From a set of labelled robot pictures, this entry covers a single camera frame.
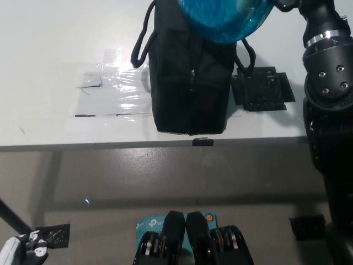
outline table leg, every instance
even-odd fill
[[[33,229],[0,199],[0,218],[19,234],[29,234]]]

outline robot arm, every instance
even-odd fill
[[[299,8],[307,70],[303,105],[312,160],[324,177],[332,224],[326,242],[334,264],[353,264],[353,39],[333,0],[272,0]]]
[[[10,238],[0,251],[0,265],[42,265],[47,258],[47,242],[39,231]]]
[[[198,211],[184,214],[171,211],[161,233],[145,232],[133,265],[178,265],[184,234],[192,246],[195,265],[254,265],[245,239],[236,226],[209,230]]]

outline zipper pull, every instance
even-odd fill
[[[194,92],[195,91],[195,69],[192,69],[191,72],[190,72],[190,92]]]

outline plastic wrap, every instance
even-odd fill
[[[35,230],[39,230],[39,237],[47,242],[48,248],[68,247],[70,240],[70,224],[40,226],[36,227]]]
[[[82,64],[76,116],[151,114],[149,68],[121,62],[121,49],[106,50],[104,62]]]
[[[262,25],[273,5],[269,0],[178,0],[190,23],[217,43],[244,39]]]

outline clear plastic sheet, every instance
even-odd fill
[[[70,240],[70,224],[55,226],[40,226],[39,237],[47,242],[47,247],[51,249],[68,247]]]
[[[134,69],[121,49],[106,50],[104,62],[82,64],[76,116],[151,114],[148,63]]]

